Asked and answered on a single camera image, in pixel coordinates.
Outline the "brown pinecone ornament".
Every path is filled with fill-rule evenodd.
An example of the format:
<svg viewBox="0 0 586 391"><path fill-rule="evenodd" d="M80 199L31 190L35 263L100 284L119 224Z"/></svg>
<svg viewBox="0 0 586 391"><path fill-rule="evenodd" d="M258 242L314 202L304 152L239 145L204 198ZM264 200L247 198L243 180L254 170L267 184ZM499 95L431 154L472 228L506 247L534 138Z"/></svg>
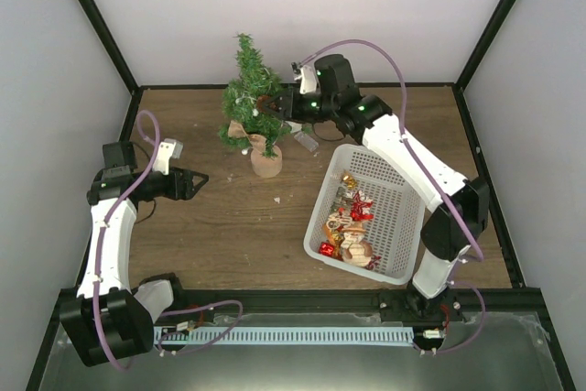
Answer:
<svg viewBox="0 0 586 391"><path fill-rule="evenodd" d="M259 113L266 112L266 102L271 98L270 95L261 95L256 100L256 109Z"/></svg>

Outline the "burlap bow ornament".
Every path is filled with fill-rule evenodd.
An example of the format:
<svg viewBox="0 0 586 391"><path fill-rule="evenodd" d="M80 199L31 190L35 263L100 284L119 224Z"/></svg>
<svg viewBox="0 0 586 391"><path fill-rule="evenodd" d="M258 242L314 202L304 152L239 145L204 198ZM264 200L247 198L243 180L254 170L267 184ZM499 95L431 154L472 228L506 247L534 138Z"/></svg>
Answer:
<svg viewBox="0 0 586 391"><path fill-rule="evenodd" d="M244 126L237 121L232 120L230 122L227 135L233 139L246 138L252 149L256 150L260 154L266 152L266 138L259 134L247 133L244 129Z"/></svg>

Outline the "white perforated plastic basket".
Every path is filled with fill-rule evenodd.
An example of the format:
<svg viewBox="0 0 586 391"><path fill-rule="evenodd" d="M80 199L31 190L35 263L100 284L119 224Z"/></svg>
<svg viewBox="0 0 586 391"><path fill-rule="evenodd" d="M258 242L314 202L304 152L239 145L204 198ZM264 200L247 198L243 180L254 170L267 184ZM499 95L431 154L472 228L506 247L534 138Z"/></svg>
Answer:
<svg viewBox="0 0 586 391"><path fill-rule="evenodd" d="M320 252L320 245L327 241L323 225L345 189L344 173L349 173L356 180L357 189L374 201L374 218L365 223L365 241L373 247L377 258L370 270ZM341 145L334 150L327 168L303 247L306 254L326 265L377 282L404 285L413 275L424 212L424 201L390 164L365 147Z"/></svg>

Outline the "white ribbon bow ornament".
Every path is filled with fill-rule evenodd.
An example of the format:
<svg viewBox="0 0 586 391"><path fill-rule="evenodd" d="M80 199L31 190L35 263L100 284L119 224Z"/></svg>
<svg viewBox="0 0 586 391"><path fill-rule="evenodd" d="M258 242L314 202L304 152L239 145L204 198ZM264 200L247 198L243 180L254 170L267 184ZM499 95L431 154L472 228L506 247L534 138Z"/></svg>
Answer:
<svg viewBox="0 0 586 391"><path fill-rule="evenodd" d="M286 124L290 127L290 133L295 134L302 130L303 124L296 123L293 121L286 121Z"/></svg>

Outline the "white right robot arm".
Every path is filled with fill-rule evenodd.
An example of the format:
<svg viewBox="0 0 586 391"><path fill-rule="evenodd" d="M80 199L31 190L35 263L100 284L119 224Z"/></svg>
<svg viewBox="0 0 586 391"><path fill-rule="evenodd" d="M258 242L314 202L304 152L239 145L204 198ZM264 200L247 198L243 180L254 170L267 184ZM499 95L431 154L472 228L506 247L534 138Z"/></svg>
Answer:
<svg viewBox="0 0 586 391"><path fill-rule="evenodd" d="M362 94L343 55L324 56L311 66L295 63L292 69L298 87L262 98L260 112L300 124L332 121L384 159L425 203L430 214L420 234L425 253L407 289L407 309L413 318L428 320L466 252L483 260L477 240L487 225L487 183L450 168L405 129L384 100Z"/></svg>

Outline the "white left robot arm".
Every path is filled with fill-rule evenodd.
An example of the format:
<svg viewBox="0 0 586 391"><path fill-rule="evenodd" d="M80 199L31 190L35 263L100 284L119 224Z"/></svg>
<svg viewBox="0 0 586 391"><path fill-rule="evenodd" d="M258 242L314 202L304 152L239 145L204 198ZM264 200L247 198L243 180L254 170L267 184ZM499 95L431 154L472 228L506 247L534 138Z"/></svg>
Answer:
<svg viewBox="0 0 586 391"><path fill-rule="evenodd" d="M187 299L175 274L150 277L137 288L128 276L139 203L189 201L209 180L171 166L182 149L179 141L164 139L139 172L132 142L103 146L104 166L87 193L92 216L87 265L75 297L60 308L60 323L89 367L149 352L157 319L175 321L186 313Z"/></svg>

